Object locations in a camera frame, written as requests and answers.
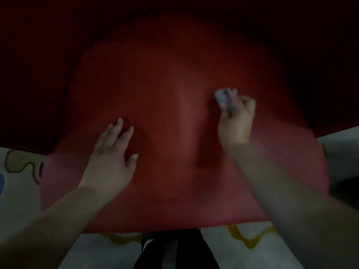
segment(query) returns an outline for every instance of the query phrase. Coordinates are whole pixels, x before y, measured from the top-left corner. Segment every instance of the black pants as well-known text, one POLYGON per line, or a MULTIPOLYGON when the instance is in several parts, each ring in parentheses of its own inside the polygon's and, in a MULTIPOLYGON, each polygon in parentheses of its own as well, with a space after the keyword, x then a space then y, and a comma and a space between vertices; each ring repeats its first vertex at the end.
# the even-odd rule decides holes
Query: black pants
MULTIPOLYGON (((165 245, 166 243, 161 240, 147 244, 134 269, 161 269, 165 245)), ((198 229, 191 230, 189 234, 180 238, 177 245, 176 269, 191 268, 219 269, 212 251, 198 229)))

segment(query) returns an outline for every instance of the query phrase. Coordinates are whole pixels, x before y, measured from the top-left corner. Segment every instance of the red latex surface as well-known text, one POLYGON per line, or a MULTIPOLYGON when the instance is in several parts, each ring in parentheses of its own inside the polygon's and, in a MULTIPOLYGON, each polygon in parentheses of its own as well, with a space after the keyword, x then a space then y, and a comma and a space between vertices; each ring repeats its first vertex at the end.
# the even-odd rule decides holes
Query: red latex surface
POLYGON ((118 117, 135 132, 130 185, 87 232, 138 232, 265 220, 217 139, 215 90, 257 100, 251 142, 305 183, 327 190, 320 144, 280 65, 236 32, 184 17, 124 25, 89 49, 69 88, 63 138, 45 162, 46 209, 77 187, 99 134, 118 117))

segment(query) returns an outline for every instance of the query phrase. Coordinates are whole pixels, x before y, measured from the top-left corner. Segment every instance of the white sock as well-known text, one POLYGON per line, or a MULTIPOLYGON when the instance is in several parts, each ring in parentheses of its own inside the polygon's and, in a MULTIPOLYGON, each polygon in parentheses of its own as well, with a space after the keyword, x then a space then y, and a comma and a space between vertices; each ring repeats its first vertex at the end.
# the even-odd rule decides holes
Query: white sock
POLYGON ((149 240, 147 240, 147 241, 145 242, 145 244, 143 245, 143 250, 142 250, 142 251, 144 251, 144 250, 145 250, 145 247, 146 247, 150 242, 152 242, 152 241, 154 241, 154 239, 149 239, 149 240))

